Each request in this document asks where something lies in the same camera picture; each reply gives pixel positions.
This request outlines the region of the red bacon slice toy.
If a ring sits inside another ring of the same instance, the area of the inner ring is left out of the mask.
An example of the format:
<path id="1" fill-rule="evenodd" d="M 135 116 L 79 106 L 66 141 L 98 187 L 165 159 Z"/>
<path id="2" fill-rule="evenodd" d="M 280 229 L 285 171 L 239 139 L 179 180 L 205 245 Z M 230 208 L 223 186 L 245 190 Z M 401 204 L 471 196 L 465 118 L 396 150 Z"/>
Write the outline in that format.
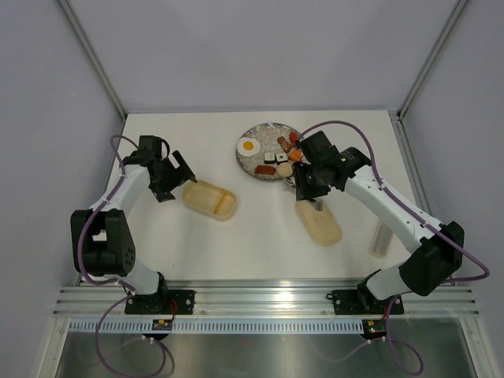
<path id="1" fill-rule="evenodd" d="M 272 165 L 258 165 L 254 173 L 257 175 L 273 176 L 276 173 L 276 168 Z"/>

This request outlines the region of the beige lunch box base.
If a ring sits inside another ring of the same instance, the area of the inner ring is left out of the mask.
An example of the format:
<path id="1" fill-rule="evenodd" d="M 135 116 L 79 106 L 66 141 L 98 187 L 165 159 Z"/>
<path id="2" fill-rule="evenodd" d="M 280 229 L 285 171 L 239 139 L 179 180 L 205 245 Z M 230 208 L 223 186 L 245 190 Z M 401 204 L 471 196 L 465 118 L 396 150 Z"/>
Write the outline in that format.
<path id="1" fill-rule="evenodd" d="M 227 221 L 235 213 L 237 197 L 230 190 L 204 180 L 190 182 L 182 192 L 184 205 L 196 213 L 217 221 Z"/>

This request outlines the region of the metal tongs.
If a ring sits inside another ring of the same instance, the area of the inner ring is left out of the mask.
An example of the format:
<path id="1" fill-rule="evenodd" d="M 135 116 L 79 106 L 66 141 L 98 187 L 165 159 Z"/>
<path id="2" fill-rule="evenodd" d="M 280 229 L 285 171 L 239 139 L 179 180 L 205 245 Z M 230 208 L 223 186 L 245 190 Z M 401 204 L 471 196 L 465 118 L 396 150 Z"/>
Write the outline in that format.
<path id="1" fill-rule="evenodd" d="M 283 179 L 283 187 L 286 191 L 290 191 L 292 194 L 296 195 L 297 201 L 307 201 L 317 212 L 321 212 L 323 210 L 323 202 L 320 199 L 306 197 L 298 193 L 296 183 L 292 177 L 286 177 Z"/>

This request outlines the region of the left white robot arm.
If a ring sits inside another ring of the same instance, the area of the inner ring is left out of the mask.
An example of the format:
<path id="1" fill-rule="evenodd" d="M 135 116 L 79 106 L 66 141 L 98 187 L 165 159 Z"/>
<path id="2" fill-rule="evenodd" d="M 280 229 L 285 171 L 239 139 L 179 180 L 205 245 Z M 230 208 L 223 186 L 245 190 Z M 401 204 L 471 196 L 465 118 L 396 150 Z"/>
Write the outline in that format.
<path id="1" fill-rule="evenodd" d="M 95 286 L 124 287 L 152 313 L 169 307 L 170 294 L 164 276 L 137 259 L 128 215 L 145 190 L 163 203 L 175 198 L 174 189 L 188 180 L 196 181 L 178 150 L 171 158 L 177 166 L 169 156 L 148 150 L 136 150 L 120 159 L 120 175 L 113 188 L 70 218 L 74 265 L 82 277 Z"/>

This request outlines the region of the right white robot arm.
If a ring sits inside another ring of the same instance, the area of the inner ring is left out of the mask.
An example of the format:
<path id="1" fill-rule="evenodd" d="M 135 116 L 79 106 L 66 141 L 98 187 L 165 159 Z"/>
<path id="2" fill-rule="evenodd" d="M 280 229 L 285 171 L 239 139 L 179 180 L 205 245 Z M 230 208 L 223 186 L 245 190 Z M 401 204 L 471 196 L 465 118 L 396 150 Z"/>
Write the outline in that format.
<path id="1" fill-rule="evenodd" d="M 430 295 L 461 267 L 464 231 L 455 222 L 442 224 L 421 217 L 377 172 L 374 161 L 359 149 L 299 143 L 305 160 L 294 164 L 297 200 L 313 201 L 332 188 L 348 194 L 371 210 L 402 242 L 410 256 L 388 269 L 377 270 L 357 285 L 358 305 L 377 311 L 396 295 Z"/>

